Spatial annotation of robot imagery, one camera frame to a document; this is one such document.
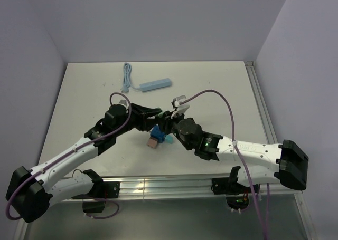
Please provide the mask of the blue cube socket adapter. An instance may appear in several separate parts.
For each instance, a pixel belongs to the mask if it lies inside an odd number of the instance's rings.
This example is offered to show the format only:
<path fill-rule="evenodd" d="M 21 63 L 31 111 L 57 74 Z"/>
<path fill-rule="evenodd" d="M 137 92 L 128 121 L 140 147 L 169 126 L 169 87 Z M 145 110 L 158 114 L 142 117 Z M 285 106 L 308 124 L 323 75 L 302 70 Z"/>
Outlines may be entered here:
<path fill-rule="evenodd" d="M 164 140 L 165 140 L 166 134 L 163 133 L 163 132 L 161 132 L 159 126 L 156 125 L 156 126 L 151 130 L 150 136 L 151 136 L 152 138 L 156 139 L 157 142 L 163 143 Z"/>

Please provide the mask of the teal charger plug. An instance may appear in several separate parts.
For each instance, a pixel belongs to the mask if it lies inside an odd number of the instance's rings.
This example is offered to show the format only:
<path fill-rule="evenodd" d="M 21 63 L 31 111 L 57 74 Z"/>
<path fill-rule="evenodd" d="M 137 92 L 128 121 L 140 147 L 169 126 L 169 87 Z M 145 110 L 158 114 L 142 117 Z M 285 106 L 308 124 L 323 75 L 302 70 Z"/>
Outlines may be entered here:
<path fill-rule="evenodd" d="M 172 144 L 174 142 L 174 138 L 171 135 L 166 135 L 164 141 L 169 144 Z"/>

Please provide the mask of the pink charger plug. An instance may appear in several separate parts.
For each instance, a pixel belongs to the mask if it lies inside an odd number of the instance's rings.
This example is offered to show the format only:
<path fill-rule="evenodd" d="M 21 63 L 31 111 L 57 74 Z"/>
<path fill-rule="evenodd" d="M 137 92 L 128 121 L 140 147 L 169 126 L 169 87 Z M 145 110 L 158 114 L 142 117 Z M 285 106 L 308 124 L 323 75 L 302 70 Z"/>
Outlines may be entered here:
<path fill-rule="evenodd" d="M 148 142 L 147 142 L 147 146 L 152 148 L 152 149 L 155 149 L 158 145 L 158 140 L 154 137 L 150 137 L 148 139 Z"/>

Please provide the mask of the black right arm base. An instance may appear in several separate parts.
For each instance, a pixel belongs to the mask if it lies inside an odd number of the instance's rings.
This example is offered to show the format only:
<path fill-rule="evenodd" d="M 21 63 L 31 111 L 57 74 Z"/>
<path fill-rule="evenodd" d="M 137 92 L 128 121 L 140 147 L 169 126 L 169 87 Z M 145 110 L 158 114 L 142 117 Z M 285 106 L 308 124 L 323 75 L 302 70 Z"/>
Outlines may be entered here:
<path fill-rule="evenodd" d="M 225 195 L 232 212 L 244 212 L 250 206 L 250 187 L 230 182 L 228 177 L 212 178 L 211 191 L 214 195 Z"/>

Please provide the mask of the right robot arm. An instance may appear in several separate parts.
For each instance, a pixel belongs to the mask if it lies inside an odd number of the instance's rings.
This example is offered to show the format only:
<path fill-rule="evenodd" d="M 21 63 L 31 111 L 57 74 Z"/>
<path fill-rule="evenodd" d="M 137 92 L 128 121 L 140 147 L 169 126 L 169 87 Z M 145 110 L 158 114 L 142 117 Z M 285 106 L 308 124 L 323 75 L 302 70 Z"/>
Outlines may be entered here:
<path fill-rule="evenodd" d="M 292 140 L 277 144 L 260 144 L 234 140 L 202 130 L 193 118 L 156 116 L 160 130 L 173 134 L 186 150 L 203 160 L 235 162 L 229 188 L 238 193 L 245 187 L 280 183 L 303 191 L 307 187 L 308 155 Z"/>

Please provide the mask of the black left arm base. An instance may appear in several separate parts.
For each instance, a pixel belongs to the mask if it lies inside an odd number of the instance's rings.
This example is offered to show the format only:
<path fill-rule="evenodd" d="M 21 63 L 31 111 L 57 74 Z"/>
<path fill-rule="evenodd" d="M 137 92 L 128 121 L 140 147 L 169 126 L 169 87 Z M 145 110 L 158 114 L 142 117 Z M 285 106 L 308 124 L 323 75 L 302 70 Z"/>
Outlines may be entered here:
<path fill-rule="evenodd" d="M 93 190 L 88 194 L 76 195 L 72 199 L 82 200 L 82 211 L 84 215 L 91 219 L 109 219 L 119 213 L 120 205 L 114 201 L 119 197 L 120 182 L 103 181 L 95 184 Z M 110 215 L 101 214 L 108 205 L 114 205 L 116 210 Z"/>

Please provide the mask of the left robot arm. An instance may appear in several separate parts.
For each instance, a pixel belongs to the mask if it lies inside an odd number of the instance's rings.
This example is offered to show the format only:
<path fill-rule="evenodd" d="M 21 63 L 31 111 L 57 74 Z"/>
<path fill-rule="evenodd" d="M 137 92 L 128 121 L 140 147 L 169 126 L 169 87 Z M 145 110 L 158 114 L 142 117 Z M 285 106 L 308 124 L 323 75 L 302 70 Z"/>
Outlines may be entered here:
<path fill-rule="evenodd" d="M 156 125 L 159 108 L 134 103 L 113 104 L 93 128 L 63 153 L 51 160 L 26 169 L 21 166 L 12 173 L 6 193 L 6 217 L 30 223 L 40 218 L 62 191 L 56 191 L 61 178 L 82 163 L 99 156 L 115 143 L 118 136 L 132 130 L 149 131 Z"/>

